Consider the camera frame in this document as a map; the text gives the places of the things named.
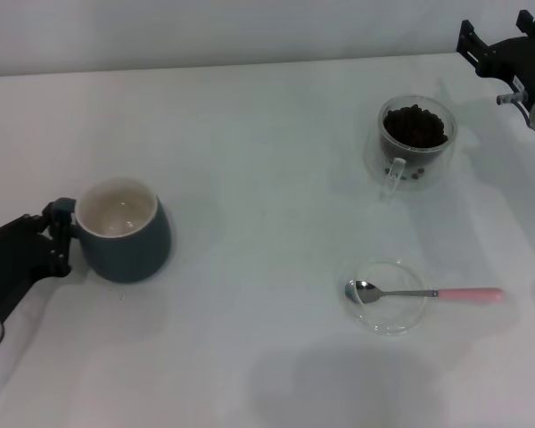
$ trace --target white table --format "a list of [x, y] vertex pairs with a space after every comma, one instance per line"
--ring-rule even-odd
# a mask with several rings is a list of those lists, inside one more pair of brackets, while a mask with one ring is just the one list
[[[0, 225], [131, 176], [177, 230], [143, 284], [73, 248], [0, 428], [534, 428], [535, 134], [507, 90], [457, 54], [0, 78]], [[404, 93], [454, 112], [457, 151], [384, 204], [360, 147]], [[377, 336], [336, 285], [384, 254], [508, 302]]]

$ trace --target metal spoon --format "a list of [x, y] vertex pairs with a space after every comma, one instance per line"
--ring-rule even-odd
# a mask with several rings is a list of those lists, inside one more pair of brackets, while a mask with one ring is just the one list
[[[444, 300], [469, 300], [479, 302], [497, 302], [504, 298], [503, 290], [500, 288], [454, 288], [446, 290], [405, 290], [397, 292], [383, 292], [380, 288], [368, 283], [367, 281], [349, 281], [347, 288], [357, 290], [357, 295], [364, 304], [373, 303], [383, 296], [415, 296], [415, 297], [437, 297]], [[349, 297], [355, 303], [358, 303], [350, 292]]]

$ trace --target clear glass mug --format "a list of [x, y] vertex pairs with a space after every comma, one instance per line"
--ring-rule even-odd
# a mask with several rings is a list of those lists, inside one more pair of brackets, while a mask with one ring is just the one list
[[[428, 149], [420, 149], [405, 145], [392, 137], [384, 128], [384, 118], [389, 111], [418, 104], [423, 110], [428, 110], [438, 116], [444, 123], [444, 134], [448, 141], [444, 144]], [[378, 145], [377, 158], [379, 169], [384, 170], [386, 178], [383, 185], [383, 195], [391, 197], [399, 186], [406, 188], [424, 188], [438, 181], [449, 166], [454, 152], [457, 134], [457, 124], [449, 110], [431, 98], [420, 95], [402, 95], [390, 99], [381, 108], [378, 116]]]

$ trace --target glass mug handle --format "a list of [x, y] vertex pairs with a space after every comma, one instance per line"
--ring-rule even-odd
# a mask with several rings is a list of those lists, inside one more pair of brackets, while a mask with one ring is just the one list
[[399, 187], [400, 178], [402, 177], [406, 163], [407, 162], [404, 159], [394, 158], [391, 169], [384, 179], [382, 193], [384, 199], [389, 200], [396, 193], [396, 189]]

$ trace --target blue ceramic mug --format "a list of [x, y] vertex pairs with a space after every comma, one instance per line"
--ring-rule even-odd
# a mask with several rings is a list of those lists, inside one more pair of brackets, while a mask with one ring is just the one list
[[77, 200], [61, 198], [54, 210], [75, 215], [75, 236], [91, 268], [116, 283], [154, 274], [167, 260], [169, 222], [156, 194], [131, 178], [94, 185]]

